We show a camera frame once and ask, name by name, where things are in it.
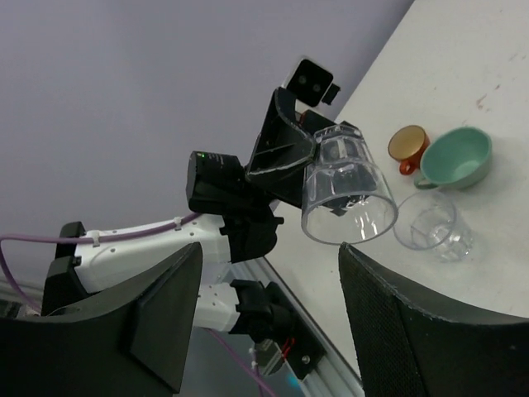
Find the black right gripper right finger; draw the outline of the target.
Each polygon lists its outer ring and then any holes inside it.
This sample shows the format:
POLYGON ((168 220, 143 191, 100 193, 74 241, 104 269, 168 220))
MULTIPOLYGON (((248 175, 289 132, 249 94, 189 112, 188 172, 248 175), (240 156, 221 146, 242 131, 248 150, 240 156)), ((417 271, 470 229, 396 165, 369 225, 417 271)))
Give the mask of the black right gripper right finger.
POLYGON ((526 396, 528 321, 449 298, 350 244, 341 288, 368 396, 526 396))

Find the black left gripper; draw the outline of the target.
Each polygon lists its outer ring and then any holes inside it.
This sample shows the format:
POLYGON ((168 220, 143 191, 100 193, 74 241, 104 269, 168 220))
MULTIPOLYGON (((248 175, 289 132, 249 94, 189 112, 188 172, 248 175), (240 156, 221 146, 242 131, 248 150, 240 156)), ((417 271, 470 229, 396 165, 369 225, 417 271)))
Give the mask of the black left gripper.
POLYGON ((274 90, 246 166, 246 179, 272 184, 272 195, 295 208, 316 204, 340 217, 349 205, 372 194, 372 162, 314 156, 314 140, 359 139, 360 130, 348 122, 336 124, 313 110, 295 112, 295 105, 293 93, 281 87, 274 90))

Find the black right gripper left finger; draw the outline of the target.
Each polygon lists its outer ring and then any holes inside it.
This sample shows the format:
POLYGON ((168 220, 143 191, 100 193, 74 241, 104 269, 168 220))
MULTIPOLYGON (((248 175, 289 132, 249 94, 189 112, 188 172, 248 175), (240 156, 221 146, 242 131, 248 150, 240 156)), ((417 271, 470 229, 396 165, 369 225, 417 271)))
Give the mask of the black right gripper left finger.
POLYGON ((51 315, 2 319, 1 394, 177 394, 202 264, 195 242, 51 315))

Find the clear glass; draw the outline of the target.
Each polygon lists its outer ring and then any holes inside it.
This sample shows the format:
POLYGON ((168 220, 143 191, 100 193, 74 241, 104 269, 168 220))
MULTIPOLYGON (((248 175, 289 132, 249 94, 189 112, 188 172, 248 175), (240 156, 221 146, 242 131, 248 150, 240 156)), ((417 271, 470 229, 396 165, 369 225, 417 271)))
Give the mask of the clear glass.
POLYGON ((388 232, 398 207, 360 130, 335 125, 314 135, 317 156, 305 170, 301 227, 315 242, 340 245, 388 232))

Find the orange ceramic mug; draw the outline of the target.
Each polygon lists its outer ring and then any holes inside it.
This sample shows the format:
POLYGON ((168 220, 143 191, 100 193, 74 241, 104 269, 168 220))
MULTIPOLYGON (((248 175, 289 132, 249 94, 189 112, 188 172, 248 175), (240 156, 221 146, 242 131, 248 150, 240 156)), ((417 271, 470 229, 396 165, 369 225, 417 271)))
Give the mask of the orange ceramic mug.
POLYGON ((422 156, 430 145, 424 128, 409 125, 398 130, 389 140, 388 154, 399 163, 401 175, 411 175, 420 168, 422 156))

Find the clear glass cup top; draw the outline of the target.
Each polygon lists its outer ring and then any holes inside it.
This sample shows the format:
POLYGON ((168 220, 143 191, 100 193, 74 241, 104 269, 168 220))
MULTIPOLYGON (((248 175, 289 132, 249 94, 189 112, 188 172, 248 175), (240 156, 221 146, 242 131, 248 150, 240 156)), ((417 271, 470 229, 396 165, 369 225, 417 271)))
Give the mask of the clear glass cup top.
POLYGON ((446 262, 462 260, 474 245, 460 211, 437 190, 420 191, 404 199, 398 206, 393 234, 407 249, 430 252, 446 262))

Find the mint green ceramic mug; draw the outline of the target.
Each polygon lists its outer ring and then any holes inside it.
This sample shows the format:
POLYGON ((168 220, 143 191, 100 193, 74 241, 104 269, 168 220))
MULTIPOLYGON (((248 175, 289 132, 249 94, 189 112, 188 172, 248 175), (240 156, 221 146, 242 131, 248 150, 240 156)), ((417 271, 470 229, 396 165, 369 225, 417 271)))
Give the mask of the mint green ceramic mug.
POLYGON ((492 139, 483 130, 477 127, 451 130, 424 151, 414 186, 420 190, 466 189, 488 175, 492 154, 492 139))

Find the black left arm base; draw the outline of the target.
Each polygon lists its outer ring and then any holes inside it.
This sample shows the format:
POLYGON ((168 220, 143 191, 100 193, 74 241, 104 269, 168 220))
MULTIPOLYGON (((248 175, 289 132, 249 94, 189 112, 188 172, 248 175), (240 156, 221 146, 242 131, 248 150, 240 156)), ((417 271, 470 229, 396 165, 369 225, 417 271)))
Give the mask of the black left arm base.
POLYGON ((265 337, 253 347, 260 374, 271 376, 288 369, 297 380, 305 380, 326 350, 297 312, 274 307, 277 313, 279 319, 274 319, 265 337))

